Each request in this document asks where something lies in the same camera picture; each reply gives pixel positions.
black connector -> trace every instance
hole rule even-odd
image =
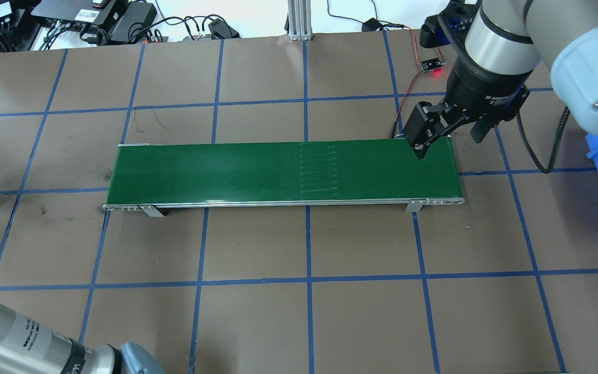
[[[380,31],[384,29],[384,26],[377,19],[369,19],[368,21],[361,24],[362,31]]]
[[[212,39],[230,39],[230,38],[240,38],[239,32],[233,28],[230,28],[230,25],[227,24],[222,19],[214,19],[209,23],[209,32],[212,34]]]
[[[424,72],[433,71],[442,68],[442,61],[437,57],[430,60],[422,61],[422,69]]]

blue tape grid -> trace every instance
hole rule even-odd
[[[543,305],[543,311],[546,315],[546,322],[548,323],[548,329],[550,331],[551,339],[553,341],[553,347],[555,348],[555,356],[558,359],[558,364],[560,365],[560,370],[562,372],[567,372],[567,369],[564,364],[564,359],[562,357],[562,350],[560,350],[560,343],[558,342],[558,334],[555,332],[555,326],[553,325],[553,318],[551,317],[550,308],[548,306],[548,299],[546,298],[546,291],[543,289],[543,282],[541,281],[541,273],[539,273],[539,265],[537,265],[537,259],[534,256],[534,248],[532,248],[532,240],[529,238],[529,231],[527,230],[527,223],[525,222],[525,215],[523,214],[523,208],[520,204],[520,198],[518,197],[518,191],[515,187],[515,181],[513,180],[513,173],[511,173],[511,168],[509,166],[509,160],[507,158],[507,154],[505,151],[505,143],[502,141],[502,137],[500,134],[500,129],[495,128],[495,136],[498,139],[498,144],[500,145],[500,151],[502,153],[502,159],[505,161],[505,169],[507,171],[507,176],[509,178],[509,184],[511,185],[512,194],[513,194],[513,201],[515,201],[515,207],[518,211],[518,217],[520,218],[520,224],[523,228],[523,234],[525,236],[525,243],[527,244],[527,252],[529,253],[529,259],[532,262],[532,269],[534,270],[534,277],[537,281],[537,287],[539,289],[539,295],[541,296],[541,304]]]
[[[304,140],[308,141],[308,104],[309,102],[318,102],[318,101],[332,101],[332,100],[366,100],[366,99],[390,99],[393,98],[396,104],[396,108],[398,109],[399,106],[399,99],[403,97],[403,94],[398,93],[397,84],[396,84],[396,73],[393,68],[392,57],[391,57],[391,49],[389,47],[389,40],[387,37],[387,33],[383,32],[384,43],[385,43],[385,50],[387,52],[387,60],[389,63],[389,71],[391,75],[392,81],[392,88],[393,93],[388,95],[358,95],[358,96],[344,96],[344,97],[309,97],[308,95],[308,62],[307,62],[307,43],[306,41],[303,42],[302,50],[303,50],[303,69],[304,69],[304,95],[300,99],[282,99],[282,100],[251,100],[251,101],[235,101],[235,102],[220,102],[219,101],[219,91],[220,91],[220,84],[221,84],[221,72],[223,66],[223,49],[224,49],[224,41],[220,43],[220,50],[219,50],[219,67],[218,67],[218,76],[216,77],[216,94],[214,97],[214,102],[206,102],[206,103],[195,103],[195,104],[174,104],[174,105],[156,105],[156,106],[144,106],[140,108],[133,107],[134,99],[135,99],[135,92],[137,90],[138,79],[140,77],[140,70],[142,68],[142,62],[144,57],[145,47],[142,45],[140,50],[140,58],[138,61],[138,68],[135,73],[135,80],[133,82],[133,88],[131,90],[131,97],[127,107],[114,107],[114,108],[104,108],[104,109],[83,109],[83,110],[70,110],[70,111],[50,111],[50,106],[52,105],[52,100],[54,99],[55,92],[57,90],[57,85],[59,84],[59,79],[64,69],[64,65],[66,62],[67,55],[69,53],[68,50],[64,52],[62,57],[62,62],[57,73],[57,78],[55,79],[55,84],[52,88],[52,93],[50,95],[50,99],[48,100],[47,107],[43,112],[29,112],[29,113],[3,113],[0,114],[0,117],[15,117],[15,116],[35,116],[35,115],[42,115],[43,120],[41,121],[40,127],[38,129],[38,133],[36,135],[36,140],[31,151],[29,161],[27,163],[25,173],[23,176],[23,180],[21,182],[20,188],[18,190],[4,190],[0,191],[0,195],[17,195],[15,204],[13,206],[10,219],[5,230],[4,237],[2,239],[2,244],[0,246],[0,262],[2,260],[3,251],[6,246],[6,241],[10,233],[10,227],[12,222],[15,218],[15,212],[17,211],[17,207],[19,205],[19,201],[23,194],[64,194],[64,193],[83,193],[83,192],[102,192],[106,191],[107,189],[97,188],[97,189],[54,189],[54,190],[26,190],[24,189],[24,185],[26,183],[26,179],[29,175],[29,170],[31,170],[31,165],[33,163],[33,158],[36,153],[36,149],[38,147],[38,143],[40,142],[40,137],[43,132],[43,127],[45,126],[45,121],[49,115],[55,114],[73,114],[73,113],[99,113],[99,112],[111,112],[111,111],[126,111],[126,122],[124,124],[123,134],[121,135],[121,143],[126,141],[126,134],[128,130],[128,125],[130,122],[131,111],[133,110],[154,110],[154,109],[175,109],[175,108],[188,108],[188,107],[200,107],[200,106],[211,106],[214,108],[214,117],[213,117],[213,130],[212,130],[212,142],[215,142],[216,136],[216,125],[218,124],[218,108],[219,106],[231,106],[231,105],[255,105],[255,104],[273,104],[273,103],[285,103],[285,102],[302,102],[304,104]],[[533,88],[532,91],[551,91],[552,88]],[[410,96],[412,97],[424,97],[424,96],[441,96],[444,95],[444,92],[419,92],[419,93],[411,93]],[[402,121],[399,121],[399,126],[401,126],[402,131]],[[500,144],[500,151],[503,155],[503,159],[505,161],[505,170],[492,170],[487,172],[461,172],[460,175],[463,177],[473,177],[479,175],[507,175],[510,180],[510,185],[513,191],[513,198],[515,200],[515,204],[517,205],[518,214],[520,216],[520,220],[522,223],[522,228],[524,230],[525,241],[527,243],[528,252],[532,261],[533,271],[530,272],[482,272],[482,273],[456,273],[456,274],[427,274],[425,269],[425,264],[423,261],[423,249],[422,249],[422,240],[420,239],[420,232],[419,232],[419,225],[418,225],[418,217],[414,213],[413,214],[413,223],[415,228],[415,239],[417,241],[417,251],[418,251],[418,258],[420,264],[420,274],[406,274],[406,275],[366,275],[366,276],[337,276],[337,277],[313,277],[311,274],[311,238],[310,238],[310,207],[306,207],[306,277],[295,277],[295,278],[268,278],[268,279],[228,279],[228,280],[218,280],[218,281],[205,281],[202,279],[202,274],[204,271],[204,259],[205,259],[205,249],[206,249],[206,239],[207,239],[207,223],[209,220],[209,209],[205,209],[204,219],[202,223],[202,241],[201,241],[201,251],[200,251],[200,262],[199,262],[199,275],[198,279],[195,282],[150,282],[150,283],[132,283],[132,284],[98,284],[97,277],[98,277],[98,268],[100,265],[100,257],[102,255],[102,249],[104,245],[104,240],[106,237],[107,231],[107,223],[109,221],[110,213],[107,212],[104,217],[103,227],[100,234],[100,241],[98,244],[98,251],[97,251],[97,258],[94,263],[93,268],[93,275],[90,284],[59,284],[59,285],[30,285],[30,286],[0,286],[0,291],[17,291],[17,290],[46,290],[46,289],[88,289],[89,296],[87,305],[85,308],[85,317],[83,319],[83,326],[81,327],[80,332],[80,341],[83,341],[85,338],[86,327],[88,325],[88,318],[91,308],[91,303],[93,299],[93,291],[95,289],[126,289],[126,288],[144,288],[144,287],[187,287],[187,286],[195,286],[196,287],[196,297],[195,297],[195,310],[193,315],[193,331],[192,331],[192,344],[190,348],[190,356],[189,356],[189,372],[194,372],[194,364],[195,364],[195,351],[196,351],[196,343],[197,343],[197,331],[198,331],[198,322],[199,322],[199,306],[200,306],[200,299],[201,299],[201,289],[202,286],[228,286],[228,285],[240,285],[240,284],[285,284],[285,283],[306,283],[307,285],[307,310],[308,310],[308,350],[309,350],[309,372],[311,374],[314,373],[314,344],[313,344],[313,314],[312,314],[312,284],[313,282],[363,282],[363,281],[385,281],[385,280],[420,280],[423,285],[424,297],[425,297],[425,308],[427,312],[427,321],[428,321],[428,328],[429,328],[429,336],[430,336],[430,345],[432,349],[432,357],[434,362],[434,369],[436,372],[440,373],[440,365],[439,365],[439,356],[437,351],[437,342],[434,334],[434,326],[432,321],[432,312],[430,307],[430,293],[429,293],[429,279],[458,279],[458,278],[482,278],[482,277],[521,277],[521,276],[533,276],[537,280],[539,294],[541,295],[541,302],[544,307],[544,311],[546,313],[546,319],[549,325],[551,338],[553,339],[553,345],[555,347],[555,354],[558,359],[558,364],[560,365],[560,369],[562,372],[566,372],[564,360],[562,357],[562,353],[560,351],[560,344],[558,343],[558,337],[555,333],[555,328],[553,326],[553,322],[550,315],[550,309],[548,308],[548,301],[546,299],[546,293],[543,289],[543,284],[541,282],[542,275],[570,275],[570,274],[598,274],[598,269],[576,269],[576,270],[539,270],[536,258],[534,256],[534,251],[532,248],[532,242],[529,238],[529,232],[527,231],[527,225],[525,223],[524,215],[522,213],[522,206],[520,204],[520,200],[518,198],[517,190],[515,189],[515,182],[513,181],[513,175],[522,175],[523,173],[539,173],[539,170],[511,170],[508,159],[506,156],[505,146],[501,139],[501,135],[499,130],[496,129],[496,137],[498,138],[498,142]],[[556,169],[555,172],[591,172],[595,171],[595,168],[563,168],[563,169]]]

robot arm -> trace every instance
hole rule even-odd
[[[444,99],[419,102],[405,125],[418,158],[459,126],[474,123],[470,135],[479,143],[500,121],[512,120],[541,59],[558,97],[584,130],[598,135],[598,2],[451,0],[426,19],[420,37],[425,48],[449,43],[458,59]]]

label on robot arm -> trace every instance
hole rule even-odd
[[[31,318],[15,313],[15,321],[4,345],[35,359],[43,359],[52,343],[52,330]]]
[[[82,9],[78,15],[75,16],[75,21],[94,22],[99,14],[100,10]]]
[[[65,341],[68,344],[73,344],[72,340],[70,340],[69,338],[66,338],[65,336],[63,336],[62,334],[60,334],[60,333],[58,333],[58,332],[56,332],[54,330],[52,330],[52,334],[54,336],[56,336],[57,338],[62,339],[63,341]]]

black electronic device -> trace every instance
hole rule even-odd
[[[361,24],[362,31],[380,31],[384,30],[384,26],[377,19],[369,19],[368,21]]]
[[[31,14],[40,17],[46,28],[61,21],[71,24],[72,31],[89,25],[86,33],[95,33],[98,29],[109,31],[124,15],[126,4],[127,0],[110,0],[102,9],[96,9],[93,0],[41,0]]]
[[[437,57],[434,59],[422,61],[422,70],[427,73],[429,71],[437,70],[442,68],[442,61]]]
[[[230,27],[222,19],[214,19],[209,23],[209,32],[211,33],[212,39],[230,39],[240,38],[239,32]]]
[[[145,33],[139,32],[140,29],[151,26],[156,15],[156,7],[152,3],[129,3],[126,12],[110,33],[110,44],[126,44],[133,36],[135,38],[131,43],[136,43],[145,35]]]

